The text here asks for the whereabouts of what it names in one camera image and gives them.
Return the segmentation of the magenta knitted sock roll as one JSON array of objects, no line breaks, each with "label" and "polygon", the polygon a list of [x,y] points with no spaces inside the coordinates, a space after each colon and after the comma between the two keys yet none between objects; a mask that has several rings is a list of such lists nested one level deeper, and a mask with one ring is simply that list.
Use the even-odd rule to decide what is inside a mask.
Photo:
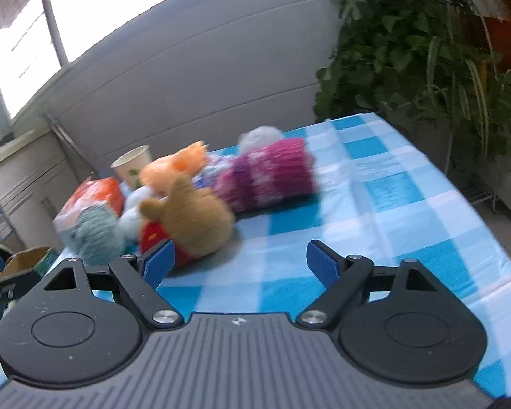
[{"label": "magenta knitted sock roll", "polygon": [[316,193],[314,164],[303,138],[284,138],[236,157],[213,191],[235,213],[267,208]]}]

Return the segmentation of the white cabinet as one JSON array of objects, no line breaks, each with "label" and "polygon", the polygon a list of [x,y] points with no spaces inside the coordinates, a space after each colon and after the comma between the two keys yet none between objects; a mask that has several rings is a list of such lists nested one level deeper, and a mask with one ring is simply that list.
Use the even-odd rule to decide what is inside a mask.
[{"label": "white cabinet", "polygon": [[0,148],[0,207],[26,248],[65,248],[53,220],[80,184],[49,129],[32,129]]}]

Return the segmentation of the white fluffy soft ball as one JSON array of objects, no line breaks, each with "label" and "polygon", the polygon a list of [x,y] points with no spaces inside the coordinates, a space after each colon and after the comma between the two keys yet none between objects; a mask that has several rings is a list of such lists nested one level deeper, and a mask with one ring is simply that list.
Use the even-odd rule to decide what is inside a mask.
[{"label": "white fluffy soft ball", "polygon": [[245,154],[284,138],[283,132],[273,126],[259,126],[239,137],[238,152]]}]

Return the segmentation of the blue white checkered tablecloth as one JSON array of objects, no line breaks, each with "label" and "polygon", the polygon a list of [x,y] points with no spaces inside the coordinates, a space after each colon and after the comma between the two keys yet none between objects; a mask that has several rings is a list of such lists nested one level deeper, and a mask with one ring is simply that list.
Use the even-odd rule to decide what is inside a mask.
[{"label": "blue white checkered tablecloth", "polygon": [[[158,291],[183,315],[285,314],[323,289],[306,265],[318,239],[342,255],[376,264],[419,259],[481,319],[489,338],[475,382],[494,397],[511,395],[511,259],[482,218],[417,148],[372,113],[294,131],[316,159],[321,190],[268,211],[248,214],[228,246],[168,274]],[[298,342],[247,335],[203,322],[206,339],[158,345],[148,367],[108,391],[46,397],[0,390],[0,408],[400,408],[399,397],[347,379],[326,377],[325,360],[303,359],[311,373],[293,394],[289,372],[271,371],[286,353],[320,350],[318,337]]]}]

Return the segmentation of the orange plush toy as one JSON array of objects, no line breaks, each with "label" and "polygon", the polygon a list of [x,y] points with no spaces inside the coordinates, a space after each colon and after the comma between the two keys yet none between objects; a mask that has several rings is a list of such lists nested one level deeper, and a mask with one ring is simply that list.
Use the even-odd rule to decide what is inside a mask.
[{"label": "orange plush toy", "polygon": [[140,173],[140,180],[154,192],[168,195],[178,176],[192,179],[204,169],[207,162],[207,145],[200,140],[146,165]]}]

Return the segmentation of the tissue pack orange white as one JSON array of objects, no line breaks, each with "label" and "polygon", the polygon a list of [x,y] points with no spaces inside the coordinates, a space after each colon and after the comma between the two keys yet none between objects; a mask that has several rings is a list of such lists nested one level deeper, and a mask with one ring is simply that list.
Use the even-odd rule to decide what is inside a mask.
[{"label": "tissue pack orange white", "polygon": [[88,177],[74,190],[53,220],[53,226],[64,246],[74,244],[74,227],[80,214],[93,206],[108,206],[119,218],[123,211],[124,195],[120,182],[114,177]]}]

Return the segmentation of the green potted plant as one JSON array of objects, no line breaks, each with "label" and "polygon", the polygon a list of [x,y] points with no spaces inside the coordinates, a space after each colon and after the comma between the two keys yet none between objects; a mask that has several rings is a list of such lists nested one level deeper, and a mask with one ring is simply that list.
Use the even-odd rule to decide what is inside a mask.
[{"label": "green potted plant", "polygon": [[373,112],[410,131],[449,130],[447,160],[483,163],[511,153],[511,69],[477,0],[336,0],[341,28],[316,73],[320,119]]}]

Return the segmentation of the grey mop pole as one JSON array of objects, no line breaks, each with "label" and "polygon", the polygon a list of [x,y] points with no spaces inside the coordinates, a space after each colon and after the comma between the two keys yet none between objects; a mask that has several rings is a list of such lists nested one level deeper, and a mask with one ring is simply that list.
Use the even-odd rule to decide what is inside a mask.
[{"label": "grey mop pole", "polygon": [[67,164],[69,164],[73,170],[78,181],[83,182],[87,178],[93,179],[97,173],[96,169],[59,122],[47,113],[42,113],[40,117],[54,134],[58,144],[62,148]]}]

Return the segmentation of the paper cup green print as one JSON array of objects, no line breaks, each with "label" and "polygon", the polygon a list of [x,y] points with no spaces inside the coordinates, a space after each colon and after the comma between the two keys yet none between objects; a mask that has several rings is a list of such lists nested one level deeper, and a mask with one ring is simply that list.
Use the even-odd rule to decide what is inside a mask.
[{"label": "paper cup green print", "polygon": [[152,162],[152,157],[148,145],[142,145],[127,151],[121,157],[117,158],[110,169],[119,176],[122,182],[135,190],[143,185],[140,179],[142,170]]}]

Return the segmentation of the brown teddy bear red shirt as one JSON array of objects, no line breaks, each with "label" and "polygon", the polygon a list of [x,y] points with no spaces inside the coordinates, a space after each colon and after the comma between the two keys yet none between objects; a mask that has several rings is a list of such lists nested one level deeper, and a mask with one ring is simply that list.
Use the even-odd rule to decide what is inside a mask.
[{"label": "brown teddy bear red shirt", "polygon": [[167,198],[146,198],[138,209],[145,219],[140,251],[145,254],[171,240],[176,269],[217,252],[231,239],[235,225],[230,208],[210,188],[194,187],[187,176],[175,179]]}]

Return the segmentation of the cardboard box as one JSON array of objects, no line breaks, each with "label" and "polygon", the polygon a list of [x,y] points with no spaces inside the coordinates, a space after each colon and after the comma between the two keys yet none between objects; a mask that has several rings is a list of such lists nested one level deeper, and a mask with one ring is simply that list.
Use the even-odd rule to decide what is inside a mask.
[{"label": "cardboard box", "polygon": [[58,259],[59,253],[53,247],[39,246],[17,252],[6,262],[0,272],[0,281],[27,270],[36,271],[43,277]]}]

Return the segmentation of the teal knitted soft item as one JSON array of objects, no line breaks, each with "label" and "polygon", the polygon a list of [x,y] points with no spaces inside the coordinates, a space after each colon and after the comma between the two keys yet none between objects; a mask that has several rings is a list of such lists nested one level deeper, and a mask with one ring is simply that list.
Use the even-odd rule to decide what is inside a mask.
[{"label": "teal knitted soft item", "polygon": [[73,252],[87,266],[106,265],[126,249],[119,219],[108,204],[90,206],[80,213],[72,232]]}]

